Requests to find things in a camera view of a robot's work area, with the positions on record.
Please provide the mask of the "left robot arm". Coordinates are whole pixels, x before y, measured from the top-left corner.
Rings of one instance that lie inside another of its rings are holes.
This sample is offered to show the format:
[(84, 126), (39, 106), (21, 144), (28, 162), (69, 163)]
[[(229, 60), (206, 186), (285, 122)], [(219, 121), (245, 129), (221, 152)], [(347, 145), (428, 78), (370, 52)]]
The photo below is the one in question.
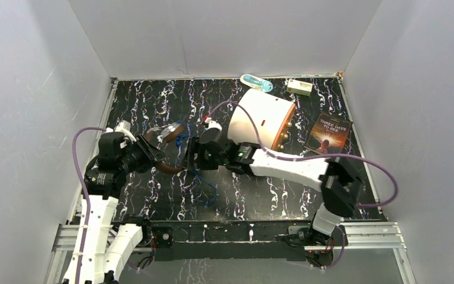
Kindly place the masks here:
[(153, 231), (143, 217), (124, 218), (111, 244), (107, 242), (127, 177), (134, 172), (148, 172), (164, 156), (143, 135), (106, 131), (85, 171), (75, 164), (82, 186), (82, 211), (63, 283), (118, 283), (134, 248), (150, 244)]

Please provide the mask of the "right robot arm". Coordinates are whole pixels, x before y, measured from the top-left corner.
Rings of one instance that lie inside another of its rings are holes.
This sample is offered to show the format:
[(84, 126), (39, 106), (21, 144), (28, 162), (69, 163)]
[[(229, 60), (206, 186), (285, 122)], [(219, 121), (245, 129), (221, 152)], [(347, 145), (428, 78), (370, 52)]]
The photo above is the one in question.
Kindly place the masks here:
[(323, 202), (310, 227), (280, 237), (291, 246), (326, 244), (335, 228), (345, 218), (353, 217), (364, 185), (358, 171), (344, 157), (312, 156), (299, 162), (295, 155), (263, 150), (256, 143), (235, 143), (218, 129), (190, 138), (180, 165), (187, 170), (217, 170), (223, 166), (238, 175), (285, 179), (319, 191)]

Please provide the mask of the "brown silver headphones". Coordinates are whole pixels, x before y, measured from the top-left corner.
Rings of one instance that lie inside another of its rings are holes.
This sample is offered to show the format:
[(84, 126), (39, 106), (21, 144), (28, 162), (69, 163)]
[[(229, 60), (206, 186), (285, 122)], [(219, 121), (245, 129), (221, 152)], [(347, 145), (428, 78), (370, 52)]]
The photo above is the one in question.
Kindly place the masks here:
[[(168, 144), (177, 138), (184, 131), (184, 126), (179, 122), (173, 122), (165, 125), (161, 128), (154, 127), (150, 128), (145, 134), (144, 138), (147, 141), (151, 141), (154, 135), (161, 136), (161, 138)], [(158, 162), (155, 164), (155, 168), (165, 174), (175, 175), (183, 170), (180, 166), (170, 166), (164, 162)]]

